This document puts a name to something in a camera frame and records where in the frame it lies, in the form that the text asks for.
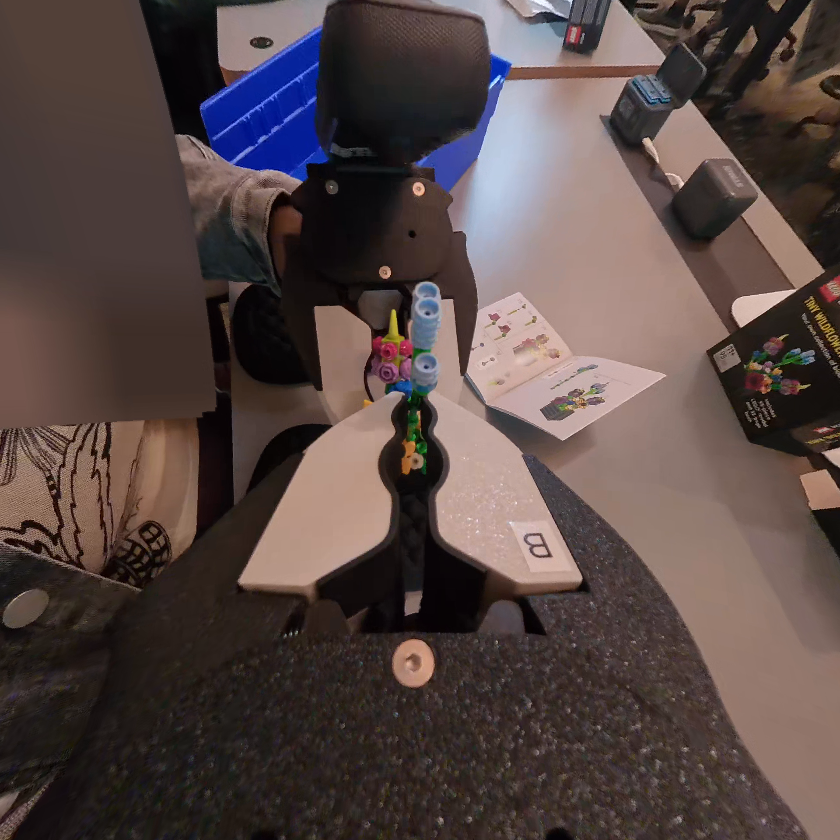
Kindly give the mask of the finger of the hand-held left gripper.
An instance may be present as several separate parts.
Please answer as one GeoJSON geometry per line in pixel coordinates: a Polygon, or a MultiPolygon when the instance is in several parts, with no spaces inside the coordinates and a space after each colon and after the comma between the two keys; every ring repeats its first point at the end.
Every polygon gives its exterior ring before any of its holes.
{"type": "Polygon", "coordinates": [[[315,307],[321,402],[331,422],[364,406],[364,369],[370,355],[370,327],[340,306],[315,307]]]}
{"type": "Polygon", "coordinates": [[[442,299],[440,308],[441,323],[433,348],[433,354],[439,366],[434,392],[445,396],[453,403],[458,403],[461,396],[461,371],[455,303],[451,299],[442,299]]]}

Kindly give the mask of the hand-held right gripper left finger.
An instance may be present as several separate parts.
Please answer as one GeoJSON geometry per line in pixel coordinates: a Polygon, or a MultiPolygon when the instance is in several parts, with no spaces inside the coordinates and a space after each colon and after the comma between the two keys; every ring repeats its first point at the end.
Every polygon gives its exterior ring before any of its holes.
{"type": "Polygon", "coordinates": [[[392,494],[379,461],[395,407],[383,397],[308,447],[238,578],[243,590],[315,596],[329,575],[385,540],[392,494]]]}

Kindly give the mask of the blue lego flower stem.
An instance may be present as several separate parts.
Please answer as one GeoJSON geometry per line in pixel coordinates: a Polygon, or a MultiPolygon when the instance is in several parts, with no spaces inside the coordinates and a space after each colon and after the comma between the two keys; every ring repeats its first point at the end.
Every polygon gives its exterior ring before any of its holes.
{"type": "Polygon", "coordinates": [[[430,280],[419,283],[413,291],[411,306],[411,341],[413,343],[409,399],[409,417],[418,419],[421,404],[438,383],[440,363],[434,346],[442,322],[442,298],[438,286],[430,280]]]}

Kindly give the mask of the pink purple lego flower bouquet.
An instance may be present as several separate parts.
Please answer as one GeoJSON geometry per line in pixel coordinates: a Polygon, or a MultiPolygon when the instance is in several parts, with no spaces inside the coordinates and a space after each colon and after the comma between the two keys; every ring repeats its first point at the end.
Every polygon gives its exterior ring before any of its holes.
{"type": "Polygon", "coordinates": [[[400,332],[395,309],[391,310],[387,330],[377,334],[371,342],[371,355],[364,368],[364,388],[368,394],[366,406],[373,398],[368,385],[372,375],[385,387],[385,394],[397,393],[407,400],[407,416],[402,439],[401,471],[403,476],[427,473],[427,442],[422,428],[421,396],[411,382],[414,349],[411,341],[400,332]]]}

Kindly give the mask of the lego instruction booklet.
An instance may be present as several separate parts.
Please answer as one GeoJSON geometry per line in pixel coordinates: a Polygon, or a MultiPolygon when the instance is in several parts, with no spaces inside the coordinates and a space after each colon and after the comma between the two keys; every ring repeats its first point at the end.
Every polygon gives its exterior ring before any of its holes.
{"type": "Polygon", "coordinates": [[[477,313],[466,379],[489,408],[566,440],[665,374],[573,353],[522,294],[477,313]]]}

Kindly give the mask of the small black lego box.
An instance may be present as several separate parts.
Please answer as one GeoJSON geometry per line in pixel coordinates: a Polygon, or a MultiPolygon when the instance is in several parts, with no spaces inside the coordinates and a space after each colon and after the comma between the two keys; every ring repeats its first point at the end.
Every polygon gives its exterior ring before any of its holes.
{"type": "Polygon", "coordinates": [[[563,36],[563,49],[590,55],[599,46],[611,5],[610,0],[573,0],[563,36]]]}

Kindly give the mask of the large black lego box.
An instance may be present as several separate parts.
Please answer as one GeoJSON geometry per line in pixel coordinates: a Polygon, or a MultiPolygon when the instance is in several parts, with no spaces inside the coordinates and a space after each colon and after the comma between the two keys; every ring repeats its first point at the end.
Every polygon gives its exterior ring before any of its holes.
{"type": "Polygon", "coordinates": [[[795,456],[838,449],[838,265],[707,356],[750,443],[795,456]]]}

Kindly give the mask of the person's left hand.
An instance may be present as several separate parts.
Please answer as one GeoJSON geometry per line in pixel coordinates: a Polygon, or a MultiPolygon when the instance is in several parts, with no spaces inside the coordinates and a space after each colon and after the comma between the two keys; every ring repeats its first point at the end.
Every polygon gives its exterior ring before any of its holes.
{"type": "Polygon", "coordinates": [[[287,244],[297,239],[301,231],[302,216],[289,202],[275,202],[269,214],[267,243],[273,269],[282,278],[287,263],[287,244]]]}

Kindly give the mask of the large blue plastic bin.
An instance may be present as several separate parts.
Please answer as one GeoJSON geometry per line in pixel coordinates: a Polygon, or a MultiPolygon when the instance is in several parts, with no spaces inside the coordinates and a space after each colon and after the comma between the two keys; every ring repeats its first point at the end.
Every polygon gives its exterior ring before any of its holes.
{"type": "MultiPolygon", "coordinates": [[[[233,165],[285,172],[304,181],[327,155],[316,134],[321,27],[205,100],[201,114],[212,149],[233,165]]],[[[492,55],[485,111],[473,130],[418,162],[451,192],[480,154],[511,63],[492,55]]]]}

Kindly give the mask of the person's floral shirt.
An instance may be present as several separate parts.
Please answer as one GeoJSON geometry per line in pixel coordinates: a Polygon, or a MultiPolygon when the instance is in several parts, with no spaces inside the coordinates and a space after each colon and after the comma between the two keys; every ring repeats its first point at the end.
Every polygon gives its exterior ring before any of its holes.
{"type": "Polygon", "coordinates": [[[196,536],[197,421],[2,430],[1,541],[145,587],[196,536]]]}

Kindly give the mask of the closed grey case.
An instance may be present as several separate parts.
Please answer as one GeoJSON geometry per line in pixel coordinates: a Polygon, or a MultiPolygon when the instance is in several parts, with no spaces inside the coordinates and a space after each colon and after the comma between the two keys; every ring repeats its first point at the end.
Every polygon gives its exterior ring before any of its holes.
{"type": "Polygon", "coordinates": [[[703,161],[674,194],[673,213],[687,235],[711,240],[758,199],[747,172],[734,159],[703,161]]]}

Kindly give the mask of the person's grey denim jacket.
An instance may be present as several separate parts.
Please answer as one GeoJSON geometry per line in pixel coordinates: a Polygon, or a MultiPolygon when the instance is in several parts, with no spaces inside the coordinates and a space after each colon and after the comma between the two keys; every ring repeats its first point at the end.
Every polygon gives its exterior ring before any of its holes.
{"type": "Polygon", "coordinates": [[[66,768],[102,691],[115,616],[172,563],[118,556],[105,574],[2,543],[2,838],[66,768]]]}

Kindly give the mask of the open grey battery case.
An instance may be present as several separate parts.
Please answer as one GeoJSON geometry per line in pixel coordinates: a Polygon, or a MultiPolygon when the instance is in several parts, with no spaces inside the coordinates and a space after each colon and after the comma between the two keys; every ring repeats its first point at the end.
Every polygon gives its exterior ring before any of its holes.
{"type": "Polygon", "coordinates": [[[685,44],[668,52],[654,74],[631,78],[609,117],[613,131],[629,147],[654,140],[668,117],[683,108],[705,80],[707,69],[685,44]]]}

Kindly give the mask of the white flat piece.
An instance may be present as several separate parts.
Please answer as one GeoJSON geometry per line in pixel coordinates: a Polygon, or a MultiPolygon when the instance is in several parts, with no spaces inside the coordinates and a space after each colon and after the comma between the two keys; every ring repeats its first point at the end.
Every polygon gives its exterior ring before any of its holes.
{"type": "Polygon", "coordinates": [[[738,328],[763,315],[794,294],[795,289],[756,293],[738,297],[731,304],[731,317],[738,328]]]}

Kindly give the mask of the white paper sheet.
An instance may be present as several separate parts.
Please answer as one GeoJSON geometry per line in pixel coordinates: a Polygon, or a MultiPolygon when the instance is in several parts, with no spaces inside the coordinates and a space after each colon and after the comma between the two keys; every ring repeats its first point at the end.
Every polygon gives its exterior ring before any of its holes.
{"type": "Polygon", "coordinates": [[[839,485],[828,469],[805,472],[799,476],[811,511],[839,511],[839,485]]]}

